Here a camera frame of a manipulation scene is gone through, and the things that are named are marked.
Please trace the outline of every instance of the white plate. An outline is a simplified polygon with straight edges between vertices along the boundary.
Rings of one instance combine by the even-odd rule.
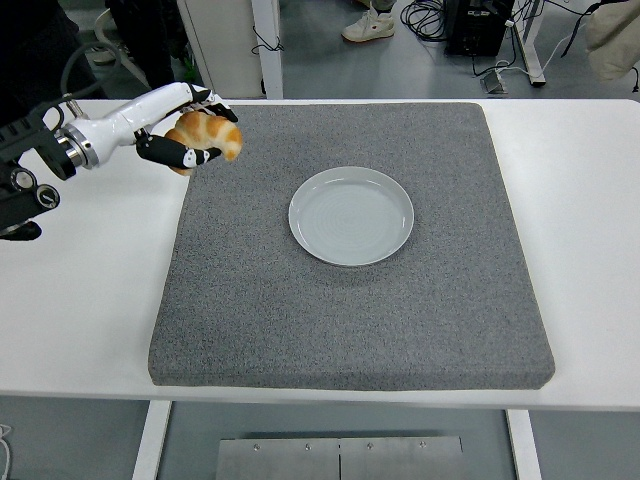
[[[289,226],[300,245],[320,260],[370,265],[407,241],[413,205],[407,192],[383,173],[332,168],[300,186],[289,205]]]

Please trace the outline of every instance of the robotic arm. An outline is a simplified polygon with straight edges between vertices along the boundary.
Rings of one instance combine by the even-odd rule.
[[[37,112],[0,127],[0,239],[33,240],[41,230],[30,219],[56,208],[60,195],[50,185],[38,185],[20,157],[34,148],[49,169],[67,180],[80,166],[106,163],[120,146],[135,145],[138,155],[162,165],[194,168],[221,154],[217,148],[195,150],[149,131],[178,111],[201,110],[237,122],[234,113],[210,90],[172,83],[131,100],[103,118],[91,120],[75,101],[67,102],[76,117],[50,130]]]

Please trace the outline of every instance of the white cabinet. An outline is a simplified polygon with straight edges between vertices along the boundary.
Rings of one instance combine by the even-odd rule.
[[[251,0],[178,0],[204,86],[223,98],[263,98]]]

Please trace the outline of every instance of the white table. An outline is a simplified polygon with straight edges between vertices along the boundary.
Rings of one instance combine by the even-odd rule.
[[[477,103],[486,113],[556,360],[557,371],[541,390],[154,386],[148,346],[188,180],[138,159],[131,147],[67,182],[35,154],[25,156],[23,164],[40,183],[56,186],[62,203],[37,218],[44,230],[37,241],[0,242],[0,394],[640,410],[640,106]],[[82,103],[94,118],[118,104]]]

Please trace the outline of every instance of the metal plate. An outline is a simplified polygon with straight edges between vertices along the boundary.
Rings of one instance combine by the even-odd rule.
[[[464,480],[459,437],[223,440],[217,480]]]
[[[216,480],[337,480],[338,439],[222,440]]]
[[[458,437],[348,438],[340,441],[342,480],[462,480]]]

